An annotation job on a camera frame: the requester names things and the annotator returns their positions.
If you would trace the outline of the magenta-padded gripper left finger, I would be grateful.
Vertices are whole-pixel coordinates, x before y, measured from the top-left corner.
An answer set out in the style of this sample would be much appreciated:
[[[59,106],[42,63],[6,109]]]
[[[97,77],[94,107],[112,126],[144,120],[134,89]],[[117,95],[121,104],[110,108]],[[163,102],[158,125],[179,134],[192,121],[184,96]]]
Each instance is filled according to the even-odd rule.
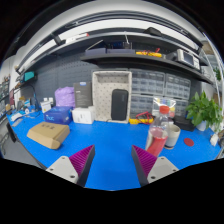
[[[94,156],[95,146],[91,145],[70,157],[61,156],[46,171],[84,187]]]

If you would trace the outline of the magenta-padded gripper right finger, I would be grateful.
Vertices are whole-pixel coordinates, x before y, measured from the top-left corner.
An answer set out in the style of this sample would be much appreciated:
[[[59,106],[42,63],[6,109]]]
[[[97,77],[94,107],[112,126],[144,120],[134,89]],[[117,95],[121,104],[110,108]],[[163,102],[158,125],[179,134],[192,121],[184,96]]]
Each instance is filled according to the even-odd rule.
[[[156,157],[138,146],[132,146],[131,155],[141,187],[178,171],[166,157]]]

